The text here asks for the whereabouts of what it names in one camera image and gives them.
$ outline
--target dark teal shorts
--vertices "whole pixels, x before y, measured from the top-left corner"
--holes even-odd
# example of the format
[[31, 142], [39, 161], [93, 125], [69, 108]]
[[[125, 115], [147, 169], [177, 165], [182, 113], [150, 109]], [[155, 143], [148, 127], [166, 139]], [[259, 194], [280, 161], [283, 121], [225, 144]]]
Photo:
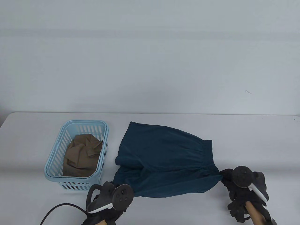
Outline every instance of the dark teal shorts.
[[115, 162], [113, 182], [129, 184], [136, 197], [203, 193], [222, 179], [211, 140], [165, 126], [131, 122]]

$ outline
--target black cable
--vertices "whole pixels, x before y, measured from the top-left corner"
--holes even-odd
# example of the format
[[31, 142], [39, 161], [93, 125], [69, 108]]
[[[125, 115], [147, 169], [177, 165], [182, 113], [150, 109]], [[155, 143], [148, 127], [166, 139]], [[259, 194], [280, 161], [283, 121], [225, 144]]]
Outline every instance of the black cable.
[[40, 225], [43, 224], [43, 222], [45, 221], [45, 219], [47, 218], [47, 216], [49, 216], [49, 214], [50, 214], [54, 209], [56, 209], [57, 207], [60, 207], [60, 206], [73, 206], [73, 207], [79, 209], [80, 211], [82, 211], [86, 216], [89, 215], [85, 210], [83, 210], [82, 208], [80, 208], [80, 207], [77, 206], [77, 205], [74, 205], [74, 204], [71, 204], [71, 203], [62, 203], [62, 204], [59, 204], [59, 205], [57, 205], [57, 206], [54, 206], [54, 207], [46, 214], [46, 216], [43, 218], [43, 220], [42, 220], [42, 222], [40, 223]]

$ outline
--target white table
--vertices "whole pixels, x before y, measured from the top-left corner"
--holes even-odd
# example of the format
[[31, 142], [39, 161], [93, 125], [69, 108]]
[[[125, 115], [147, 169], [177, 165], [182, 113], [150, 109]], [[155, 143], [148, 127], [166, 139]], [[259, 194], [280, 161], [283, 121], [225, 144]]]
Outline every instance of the white table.
[[[117, 171], [114, 159], [130, 121], [165, 125], [213, 140], [217, 167], [245, 165], [266, 176], [267, 209], [277, 223], [300, 222], [300, 118], [269, 115], [176, 115], [32, 113], [8, 116], [0, 128], [0, 224], [39, 224], [63, 202], [85, 209], [86, 192], [66, 191], [46, 180], [44, 165], [60, 127], [70, 119], [108, 123], [108, 153], [103, 179]], [[118, 224], [237, 224], [227, 211], [228, 192], [219, 182], [206, 193], [170, 198], [135, 198]], [[85, 215], [70, 206], [55, 209], [46, 224], [78, 225]]]

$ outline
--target black strap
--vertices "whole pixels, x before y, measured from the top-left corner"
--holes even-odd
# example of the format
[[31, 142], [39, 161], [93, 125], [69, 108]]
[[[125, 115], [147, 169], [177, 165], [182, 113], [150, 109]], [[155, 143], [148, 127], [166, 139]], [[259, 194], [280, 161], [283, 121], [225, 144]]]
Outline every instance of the black strap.
[[94, 190], [99, 190], [99, 191], [101, 191], [101, 189], [102, 189], [102, 186], [101, 185], [99, 185], [99, 184], [93, 184], [92, 186], [91, 186], [91, 188], [89, 189], [89, 191], [88, 191], [88, 195], [87, 195], [87, 197], [86, 197], [86, 208], [88, 208], [88, 205], [92, 202], [92, 195], [93, 195], [93, 192], [94, 192]]

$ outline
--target basket slot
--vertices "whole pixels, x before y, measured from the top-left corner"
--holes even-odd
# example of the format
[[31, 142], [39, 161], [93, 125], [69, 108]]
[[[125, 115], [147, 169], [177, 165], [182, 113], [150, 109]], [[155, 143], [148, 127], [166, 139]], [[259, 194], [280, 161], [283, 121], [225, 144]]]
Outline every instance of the basket slot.
[[71, 138], [71, 135], [69, 134], [68, 130], [66, 130], [66, 134]]

